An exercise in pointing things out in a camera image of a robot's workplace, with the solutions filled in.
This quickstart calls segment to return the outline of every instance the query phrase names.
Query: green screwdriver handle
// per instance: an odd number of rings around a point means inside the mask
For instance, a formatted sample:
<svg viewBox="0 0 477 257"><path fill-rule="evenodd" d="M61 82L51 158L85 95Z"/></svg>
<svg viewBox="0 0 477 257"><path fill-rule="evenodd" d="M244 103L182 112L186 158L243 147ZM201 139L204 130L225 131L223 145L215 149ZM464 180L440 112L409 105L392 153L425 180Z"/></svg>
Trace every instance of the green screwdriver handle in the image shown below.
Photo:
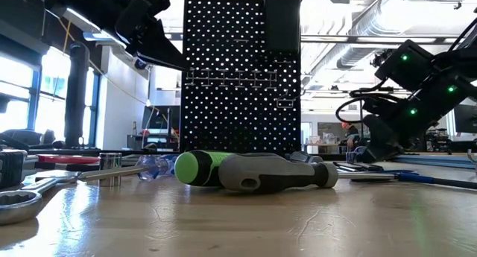
<svg viewBox="0 0 477 257"><path fill-rule="evenodd" d="M218 166L232 153L192 150L177 157L174 171L176 178L194 186L221 186Z"/></svg>

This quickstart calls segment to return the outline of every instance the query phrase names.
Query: metal socket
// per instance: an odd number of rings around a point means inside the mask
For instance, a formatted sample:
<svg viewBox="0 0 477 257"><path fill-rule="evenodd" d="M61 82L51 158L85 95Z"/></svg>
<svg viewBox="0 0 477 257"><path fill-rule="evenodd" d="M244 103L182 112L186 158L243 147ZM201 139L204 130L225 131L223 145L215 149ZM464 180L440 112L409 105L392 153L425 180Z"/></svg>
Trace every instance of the metal socket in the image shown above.
<svg viewBox="0 0 477 257"><path fill-rule="evenodd" d="M111 170L121 167L121 153L100 153L99 154L99 170ZM113 187L121 185L121 176L111 177L99 180L100 186Z"/></svg>

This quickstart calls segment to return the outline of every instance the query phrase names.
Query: workbench surface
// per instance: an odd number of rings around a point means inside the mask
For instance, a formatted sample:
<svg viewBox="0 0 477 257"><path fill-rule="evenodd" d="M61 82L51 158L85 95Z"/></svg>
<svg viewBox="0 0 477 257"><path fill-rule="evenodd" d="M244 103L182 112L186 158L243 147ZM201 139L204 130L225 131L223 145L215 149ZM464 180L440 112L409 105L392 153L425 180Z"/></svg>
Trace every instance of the workbench surface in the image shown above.
<svg viewBox="0 0 477 257"><path fill-rule="evenodd" d="M448 179L472 170L384 164ZM250 196L173 177L46 193L37 219L0 227L0 256L477 256L477 192L351 183Z"/></svg>

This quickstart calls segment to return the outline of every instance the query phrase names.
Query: person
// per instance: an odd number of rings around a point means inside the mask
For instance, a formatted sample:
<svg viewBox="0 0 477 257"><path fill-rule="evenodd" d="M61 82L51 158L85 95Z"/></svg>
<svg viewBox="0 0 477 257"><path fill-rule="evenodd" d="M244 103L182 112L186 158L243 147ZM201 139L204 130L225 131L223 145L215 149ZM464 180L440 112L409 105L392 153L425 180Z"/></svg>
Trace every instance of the person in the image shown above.
<svg viewBox="0 0 477 257"><path fill-rule="evenodd" d="M344 137L346 138L346 145L349 148L354 148L355 147L355 141L356 139L359 138L359 131L358 129L348 123L341 123L341 126L343 127L344 130L346 130L346 134Z"/></svg>

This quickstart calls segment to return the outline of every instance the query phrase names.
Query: robotic arm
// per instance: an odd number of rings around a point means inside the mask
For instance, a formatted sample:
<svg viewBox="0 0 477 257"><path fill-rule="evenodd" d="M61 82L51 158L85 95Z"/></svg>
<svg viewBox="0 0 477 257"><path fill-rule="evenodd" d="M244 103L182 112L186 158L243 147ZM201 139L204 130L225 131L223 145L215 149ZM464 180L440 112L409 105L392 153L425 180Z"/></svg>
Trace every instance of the robotic arm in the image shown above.
<svg viewBox="0 0 477 257"><path fill-rule="evenodd" d="M411 40L402 44L378 68L375 76L382 82L372 89L350 93L349 103L363 101L363 109L372 113L363 118L371 133L371 141L363 161L374 162L391 158L411 147L411 139L424 133L454 107L468 97L477 98L477 88L471 82L477 79L477 30L456 45L477 25L477 19L462 33L447 52L432 55ZM398 83L411 95L406 99L371 93L387 79Z"/></svg>
<svg viewBox="0 0 477 257"><path fill-rule="evenodd" d="M187 70L186 58L165 37L154 16L169 0L45 0L45 7L61 17L71 8L126 45L126 51L146 63Z"/></svg>

